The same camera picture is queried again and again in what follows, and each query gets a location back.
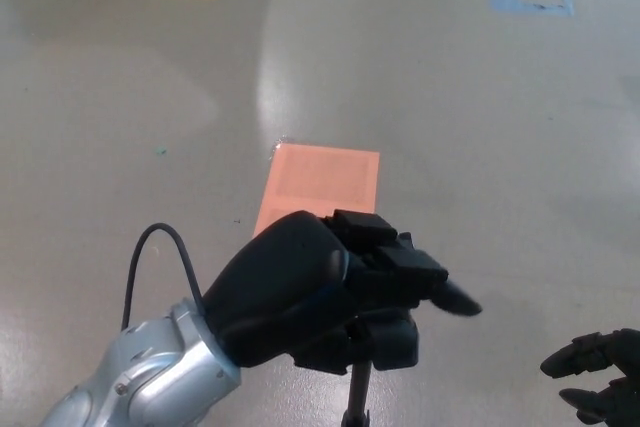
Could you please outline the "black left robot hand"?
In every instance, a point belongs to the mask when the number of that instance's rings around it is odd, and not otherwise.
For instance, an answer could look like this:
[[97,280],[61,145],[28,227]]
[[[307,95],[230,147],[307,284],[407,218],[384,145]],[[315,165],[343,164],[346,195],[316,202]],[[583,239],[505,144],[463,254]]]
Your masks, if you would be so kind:
[[448,271],[372,213],[297,211],[243,247],[203,298],[224,353],[252,368],[281,355],[296,366],[343,375],[355,364],[379,371],[418,361],[412,311],[423,302],[460,317],[480,304]]

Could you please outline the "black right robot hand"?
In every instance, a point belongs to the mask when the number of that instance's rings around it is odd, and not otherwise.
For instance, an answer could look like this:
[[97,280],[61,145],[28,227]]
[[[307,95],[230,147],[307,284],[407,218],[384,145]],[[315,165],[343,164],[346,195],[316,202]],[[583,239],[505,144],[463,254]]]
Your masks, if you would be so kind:
[[540,370],[558,379],[584,372],[617,367],[623,376],[600,392],[577,388],[559,391],[559,396],[576,410],[587,426],[639,424],[639,332],[624,328],[609,334],[599,332],[574,338],[547,357]]

